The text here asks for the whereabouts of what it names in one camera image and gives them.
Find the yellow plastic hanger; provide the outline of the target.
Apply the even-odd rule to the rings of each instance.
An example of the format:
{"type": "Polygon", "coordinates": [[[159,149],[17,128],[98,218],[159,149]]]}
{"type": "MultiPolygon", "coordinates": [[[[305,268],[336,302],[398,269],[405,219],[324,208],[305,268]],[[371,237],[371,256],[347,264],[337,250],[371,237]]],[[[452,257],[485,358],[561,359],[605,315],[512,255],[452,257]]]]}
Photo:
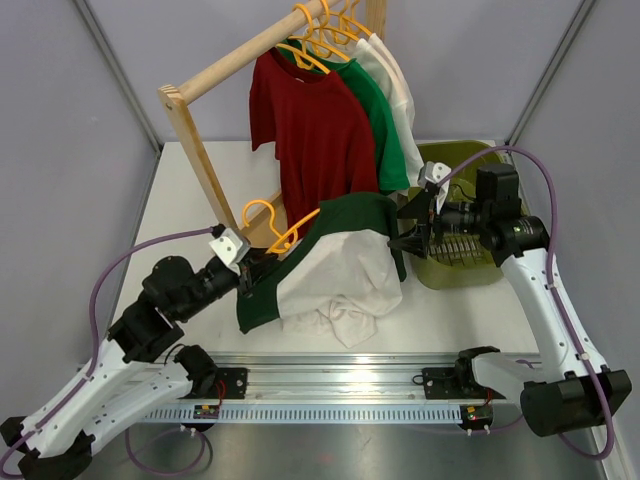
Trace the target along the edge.
{"type": "Polygon", "coordinates": [[[242,210],[241,233],[255,248],[279,256],[287,254],[303,237],[301,229],[320,213],[317,208],[301,220],[288,224],[287,213],[280,196],[270,201],[255,199],[242,210]]]}

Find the green and white raglan shirt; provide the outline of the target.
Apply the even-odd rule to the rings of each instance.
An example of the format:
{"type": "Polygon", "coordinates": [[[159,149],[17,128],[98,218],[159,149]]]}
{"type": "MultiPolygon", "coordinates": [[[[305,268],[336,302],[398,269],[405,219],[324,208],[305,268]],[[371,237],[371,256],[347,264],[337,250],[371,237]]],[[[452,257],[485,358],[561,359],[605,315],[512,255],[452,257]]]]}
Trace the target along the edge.
{"type": "Polygon", "coordinates": [[[403,256],[388,246],[397,236],[396,204],[382,194],[322,202],[293,250],[238,296],[240,331],[280,320],[287,333],[333,335],[347,348],[368,340],[403,299],[403,256]]]}

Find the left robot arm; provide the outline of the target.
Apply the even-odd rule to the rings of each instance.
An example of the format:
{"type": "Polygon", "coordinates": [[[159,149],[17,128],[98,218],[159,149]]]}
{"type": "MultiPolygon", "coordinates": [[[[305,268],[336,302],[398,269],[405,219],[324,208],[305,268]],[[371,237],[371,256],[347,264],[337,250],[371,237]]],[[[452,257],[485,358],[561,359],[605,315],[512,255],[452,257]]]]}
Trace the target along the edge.
{"type": "Polygon", "coordinates": [[[218,367],[198,345],[182,347],[135,388],[117,391],[178,343],[182,324],[233,290],[248,294],[277,263],[277,255],[257,248],[232,268],[217,257],[199,271],[179,256],[157,262],[137,300],[108,330],[96,361],[38,412],[2,423],[2,438],[22,455],[20,477],[75,479],[114,437],[164,403],[222,397],[218,367]]]}

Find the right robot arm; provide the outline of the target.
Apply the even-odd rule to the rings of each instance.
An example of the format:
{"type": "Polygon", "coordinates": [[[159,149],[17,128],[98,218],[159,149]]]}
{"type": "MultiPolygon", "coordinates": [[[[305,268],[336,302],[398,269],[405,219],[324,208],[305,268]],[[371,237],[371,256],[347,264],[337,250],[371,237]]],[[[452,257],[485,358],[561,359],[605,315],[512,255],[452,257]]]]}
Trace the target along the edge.
{"type": "Polygon", "coordinates": [[[479,167],[471,201],[448,200],[450,172],[442,163],[422,167],[420,192],[398,212],[415,225],[389,245],[428,258],[446,234],[477,236],[516,293],[542,360],[541,368],[532,369],[495,347],[463,350],[452,384],[467,397],[492,392],[514,403],[540,437],[611,428],[632,391],[631,380],[625,371],[610,369],[586,335],[544,223],[523,212],[516,170],[508,164],[479,167]]]}

